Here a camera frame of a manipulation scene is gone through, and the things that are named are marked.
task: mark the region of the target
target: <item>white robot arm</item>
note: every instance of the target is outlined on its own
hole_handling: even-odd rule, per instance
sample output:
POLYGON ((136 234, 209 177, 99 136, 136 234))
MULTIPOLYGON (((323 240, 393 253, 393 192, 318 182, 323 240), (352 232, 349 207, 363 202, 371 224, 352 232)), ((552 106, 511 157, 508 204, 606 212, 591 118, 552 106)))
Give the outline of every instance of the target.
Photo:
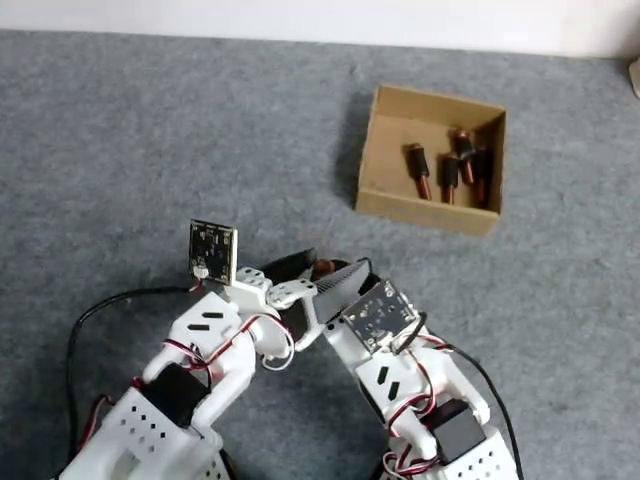
POLYGON ((517 479, 487 402, 447 345, 390 282, 365 288, 372 277, 368 261, 276 285, 260 270, 237 270, 173 323, 142 378, 58 478, 237 478, 215 421, 249 386, 256 354, 277 371, 324 335, 389 430, 376 478, 517 479))

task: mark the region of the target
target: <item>open cardboard box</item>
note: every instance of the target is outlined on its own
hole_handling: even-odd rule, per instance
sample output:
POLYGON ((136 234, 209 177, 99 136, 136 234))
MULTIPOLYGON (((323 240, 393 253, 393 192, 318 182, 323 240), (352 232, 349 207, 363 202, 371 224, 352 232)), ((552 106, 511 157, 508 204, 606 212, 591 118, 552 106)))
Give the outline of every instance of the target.
POLYGON ((506 110, 473 100, 380 86, 371 108, 358 181, 356 210, 392 220, 484 235, 500 219, 506 110), (473 186, 461 180, 453 205, 442 203, 439 159, 452 151, 451 134, 473 132, 474 144, 493 150, 488 203, 477 206, 473 186), (419 143, 429 165, 433 199, 423 200, 405 148, 419 143))

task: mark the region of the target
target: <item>carpet floor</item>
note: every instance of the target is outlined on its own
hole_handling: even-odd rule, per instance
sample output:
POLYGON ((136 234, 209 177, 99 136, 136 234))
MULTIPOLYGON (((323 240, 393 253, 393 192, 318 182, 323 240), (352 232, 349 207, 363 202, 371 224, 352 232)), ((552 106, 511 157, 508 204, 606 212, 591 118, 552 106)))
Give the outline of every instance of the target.
MULTIPOLYGON (((0 33, 0 477, 62 465, 74 318, 126 289, 188 285, 201 218, 239 229, 242 265, 309 246, 369 256, 483 362, 529 480, 635 478, 639 128, 617 61, 0 33), (507 107, 504 215, 489 236, 353 210, 380 83, 507 107)), ((126 389, 192 301, 135 300, 87 324, 83 415, 126 389)), ((367 479, 385 446, 322 339, 286 372, 258 372, 216 428, 248 479, 367 479)))

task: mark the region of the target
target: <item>electronic chip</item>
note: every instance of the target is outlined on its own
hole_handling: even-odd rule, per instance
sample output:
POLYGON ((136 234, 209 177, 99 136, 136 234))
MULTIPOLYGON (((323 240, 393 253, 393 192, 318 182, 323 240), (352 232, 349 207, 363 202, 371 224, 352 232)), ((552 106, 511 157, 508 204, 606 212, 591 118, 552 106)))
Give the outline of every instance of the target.
POLYGON ((342 318, 373 353, 388 346, 418 315, 404 295, 389 280, 383 280, 347 307, 342 318))
POLYGON ((236 278, 238 232, 235 228, 191 220, 189 270, 201 280, 230 285, 236 278))

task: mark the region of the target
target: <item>black cable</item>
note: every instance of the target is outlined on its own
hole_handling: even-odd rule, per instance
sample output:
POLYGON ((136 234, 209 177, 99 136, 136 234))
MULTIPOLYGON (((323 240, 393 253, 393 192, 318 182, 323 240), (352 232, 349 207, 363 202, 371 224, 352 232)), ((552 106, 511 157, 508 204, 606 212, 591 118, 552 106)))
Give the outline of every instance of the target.
POLYGON ((471 365, 473 365, 478 370, 478 372, 480 372, 480 374, 482 375, 484 380, 487 382, 487 385, 489 386, 489 390, 491 390, 491 393, 493 394, 493 396, 495 397, 496 401, 498 402, 498 407, 500 407, 500 411, 502 412, 502 416, 504 417, 504 421, 507 424, 507 431, 509 432, 509 439, 511 440, 511 449, 513 450, 513 459, 514 459, 515 464, 516 464, 516 471, 517 471, 517 474, 518 474, 518 479, 519 480, 524 480, 524 473, 522 471, 522 461, 520 460, 520 450, 518 449, 518 442, 516 440, 516 433, 513 430, 513 425, 511 423, 511 417, 509 416, 509 412, 507 411, 507 406, 502 401, 502 397, 500 397, 500 394, 498 393, 498 390, 496 389, 495 385, 491 381, 491 377, 489 377, 489 374, 482 367, 482 365, 480 365, 480 362, 478 360, 473 358, 471 355, 465 353, 463 350, 460 350, 455 345, 447 343, 446 345, 442 345, 442 346, 437 347, 437 349, 438 350, 444 350, 444 349, 453 350, 458 355, 460 355, 462 358, 464 358, 467 362, 469 362, 471 365))
POLYGON ((167 293, 189 293, 190 289, 185 287, 156 287, 156 288, 140 288, 137 290, 130 290, 128 292, 119 293, 100 303, 95 304, 93 307, 84 312, 74 323, 71 335, 69 336, 69 343, 67 344, 67 354, 65 357, 65 374, 66 374, 66 396, 67 396, 67 409, 69 414, 69 452, 67 459, 69 462, 76 456, 78 448, 78 402, 73 389, 73 359, 76 353, 76 344, 78 342, 78 336, 82 326, 89 317, 99 312, 109 305, 119 302, 121 300, 128 300, 135 297, 144 297, 147 295, 163 295, 167 293))
POLYGON ((407 339, 402 342, 402 345, 398 347, 398 349, 395 351, 395 355, 399 354, 402 350, 411 345, 411 342, 416 339, 416 337, 420 333, 420 329, 424 327, 425 323, 427 323, 427 314, 425 312, 420 312, 420 320, 418 321, 416 328, 414 328, 413 332, 411 332, 411 335, 409 335, 407 339))

